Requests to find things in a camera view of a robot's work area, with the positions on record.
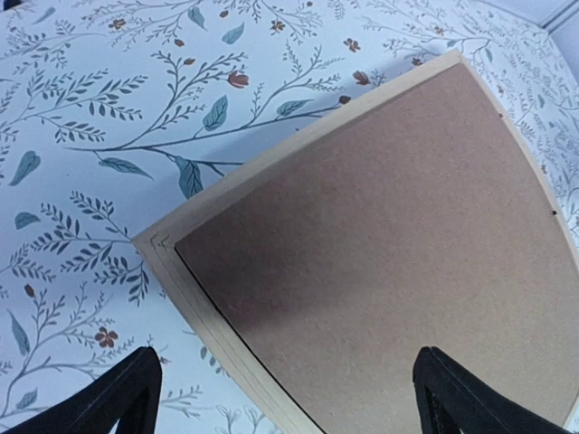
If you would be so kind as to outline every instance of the floral tablecloth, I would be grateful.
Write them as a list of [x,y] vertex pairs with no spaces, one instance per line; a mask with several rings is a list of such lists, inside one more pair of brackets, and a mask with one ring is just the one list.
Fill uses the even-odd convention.
[[0,13],[0,29],[2,429],[148,344],[164,370],[157,432],[278,432],[130,238],[451,49],[515,120],[579,241],[577,83],[543,30],[486,5],[24,0]]

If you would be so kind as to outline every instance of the wooden frame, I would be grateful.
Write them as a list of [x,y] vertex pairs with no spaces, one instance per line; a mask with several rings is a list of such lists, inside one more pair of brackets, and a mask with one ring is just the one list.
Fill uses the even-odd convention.
[[[477,72],[468,65],[458,51],[448,52],[352,100],[343,108],[302,129],[281,144],[254,158],[236,172],[200,192],[134,239],[138,252],[152,268],[187,323],[199,334],[223,368],[285,434],[320,434],[323,431],[282,389],[217,311],[176,253],[175,245],[193,229],[207,222],[231,203],[235,203],[257,185],[272,177],[280,168],[291,162],[292,157],[301,149],[459,63],[467,65],[497,112],[502,114],[503,108]],[[501,117],[533,168],[552,209],[557,211],[556,218],[565,234],[574,263],[579,264],[571,232],[566,226],[551,187],[540,173],[535,158],[512,120],[508,115],[501,115]],[[565,425],[570,422],[571,416],[570,413]]]

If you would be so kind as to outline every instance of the white floral surface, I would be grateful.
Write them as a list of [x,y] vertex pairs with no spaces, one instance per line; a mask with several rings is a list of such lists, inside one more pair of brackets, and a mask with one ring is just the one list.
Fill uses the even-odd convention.
[[276,432],[130,237],[450,49],[515,120],[579,241],[577,83],[534,25],[466,0],[24,1],[0,13],[2,429],[149,344],[157,432]]

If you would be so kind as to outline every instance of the brown backing board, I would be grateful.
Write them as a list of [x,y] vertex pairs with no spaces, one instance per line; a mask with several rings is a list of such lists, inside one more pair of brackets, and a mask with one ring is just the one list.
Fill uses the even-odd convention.
[[214,310],[179,240],[216,305],[327,432],[418,432],[410,372],[423,344],[563,421],[577,389],[575,252],[497,110],[445,55],[138,237],[177,308],[287,434],[317,428]]

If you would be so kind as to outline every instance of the floral pattern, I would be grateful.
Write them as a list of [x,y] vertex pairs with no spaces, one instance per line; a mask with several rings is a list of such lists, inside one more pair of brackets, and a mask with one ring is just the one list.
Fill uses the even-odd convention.
[[579,241],[577,83],[543,30],[487,5],[30,0],[0,28],[0,429],[151,345],[164,371],[158,432],[279,433],[131,237],[448,50],[496,93]]

